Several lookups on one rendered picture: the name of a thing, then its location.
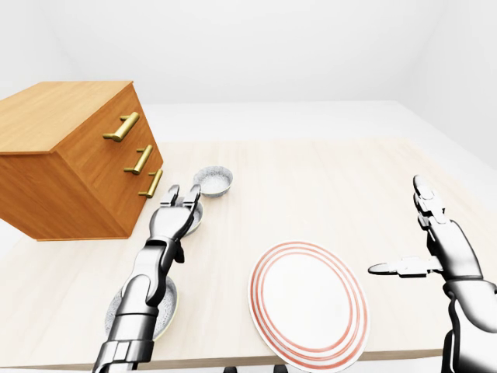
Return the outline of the patterned grey white bowl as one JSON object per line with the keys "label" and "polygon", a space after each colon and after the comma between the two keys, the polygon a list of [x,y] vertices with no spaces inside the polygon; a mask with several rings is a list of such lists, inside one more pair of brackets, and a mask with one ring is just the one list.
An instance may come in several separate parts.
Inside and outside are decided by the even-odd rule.
{"label": "patterned grey white bowl", "polygon": [[200,201],[196,203],[195,209],[193,210],[192,217],[188,220],[187,224],[183,227],[181,231],[182,236],[188,236],[195,232],[203,219],[203,205]]}
{"label": "patterned grey white bowl", "polygon": [[[166,291],[162,301],[158,305],[158,317],[155,323],[153,341],[159,339],[164,332],[169,328],[172,320],[175,317],[178,308],[178,291],[176,284],[170,276],[166,278]],[[109,336],[113,321],[116,317],[116,311],[122,301],[121,290],[119,290],[113,300],[109,304],[104,320],[104,330],[106,337]]]}
{"label": "patterned grey white bowl", "polygon": [[201,193],[206,197],[220,197],[226,194],[232,181],[232,172],[223,166],[206,166],[193,177],[193,183],[200,185]]}

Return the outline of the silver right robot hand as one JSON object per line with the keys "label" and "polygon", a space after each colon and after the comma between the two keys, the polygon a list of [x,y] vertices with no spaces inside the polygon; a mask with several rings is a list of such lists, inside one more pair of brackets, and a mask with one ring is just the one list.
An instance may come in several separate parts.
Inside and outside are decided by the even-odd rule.
{"label": "silver right robot hand", "polygon": [[413,177],[413,200],[418,223],[427,233],[428,260],[417,256],[404,257],[390,263],[375,264],[368,269],[373,275],[398,275],[401,278],[425,277],[434,272],[445,281],[482,280],[478,259],[463,230],[445,215],[445,206],[438,193],[426,180]]}

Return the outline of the small wooden drawer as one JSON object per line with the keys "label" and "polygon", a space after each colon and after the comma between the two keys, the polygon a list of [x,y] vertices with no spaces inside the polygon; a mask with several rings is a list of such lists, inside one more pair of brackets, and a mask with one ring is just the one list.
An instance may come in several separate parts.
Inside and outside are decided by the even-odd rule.
{"label": "small wooden drawer", "polygon": [[[138,153],[137,149],[145,148],[147,145],[153,145],[153,151],[142,172],[139,175],[124,172],[125,167],[133,167],[140,158],[141,153]],[[106,183],[108,187],[106,202],[109,205],[109,211],[113,213],[123,229],[124,237],[131,235],[142,208],[149,199],[138,195],[140,191],[146,191],[150,186],[153,177],[148,173],[160,169],[162,163],[158,146],[151,141],[141,141],[136,145],[126,147],[113,162],[109,180]]]}

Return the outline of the white plate with red rings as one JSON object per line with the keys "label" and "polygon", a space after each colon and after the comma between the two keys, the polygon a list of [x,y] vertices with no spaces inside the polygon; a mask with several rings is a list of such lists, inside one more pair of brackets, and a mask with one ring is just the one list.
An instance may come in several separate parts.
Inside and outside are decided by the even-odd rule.
{"label": "white plate with red rings", "polygon": [[265,251],[248,281],[252,320],[266,345],[310,373],[338,373],[365,351],[370,332],[366,295],[335,253],[309,242]]}

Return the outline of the medium wooden drawer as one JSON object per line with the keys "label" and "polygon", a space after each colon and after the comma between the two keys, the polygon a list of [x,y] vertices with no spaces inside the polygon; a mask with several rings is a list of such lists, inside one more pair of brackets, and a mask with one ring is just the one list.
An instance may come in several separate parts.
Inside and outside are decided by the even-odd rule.
{"label": "medium wooden drawer", "polygon": [[[136,166],[143,155],[138,149],[144,150],[149,145],[152,151],[141,173],[126,172],[125,169]],[[150,127],[138,123],[121,142],[98,138],[82,172],[106,209],[118,215],[125,208],[144,201],[145,197],[139,193],[145,191],[153,179],[149,172],[157,171],[161,165],[162,157]]]}

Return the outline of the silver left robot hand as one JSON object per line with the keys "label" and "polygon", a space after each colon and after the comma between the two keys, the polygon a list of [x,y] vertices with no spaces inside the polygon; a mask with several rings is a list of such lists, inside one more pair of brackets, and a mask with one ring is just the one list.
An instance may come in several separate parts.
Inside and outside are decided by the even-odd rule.
{"label": "silver left robot hand", "polygon": [[193,212],[200,198],[200,191],[200,185],[194,184],[182,201],[178,202],[179,185],[172,185],[162,196],[160,207],[151,217],[147,244],[161,246],[165,250],[161,262],[164,271],[170,268],[173,260],[177,263],[185,261],[180,240],[193,223]]}

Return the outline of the wooden cabinet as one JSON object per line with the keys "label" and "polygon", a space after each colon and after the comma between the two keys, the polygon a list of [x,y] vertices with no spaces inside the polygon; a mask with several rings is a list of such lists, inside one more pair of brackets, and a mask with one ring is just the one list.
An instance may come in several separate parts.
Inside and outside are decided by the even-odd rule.
{"label": "wooden cabinet", "polygon": [[40,82],[0,100],[0,219],[37,240],[126,238],[57,147],[130,83]]}

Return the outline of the large wooden drawer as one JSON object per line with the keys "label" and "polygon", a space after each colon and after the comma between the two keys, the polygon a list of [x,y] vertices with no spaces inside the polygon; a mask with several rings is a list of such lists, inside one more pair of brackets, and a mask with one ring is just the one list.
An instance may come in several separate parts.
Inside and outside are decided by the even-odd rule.
{"label": "large wooden drawer", "polygon": [[130,83],[58,145],[57,150],[59,153],[70,166],[73,166],[77,174],[89,186],[89,178],[83,175],[82,167],[89,158],[89,153],[96,144],[97,139],[103,138],[105,133],[115,132],[122,124],[120,117],[130,115],[133,112],[140,114],[136,124],[144,123],[148,125],[144,111],[137,98],[137,93]]}

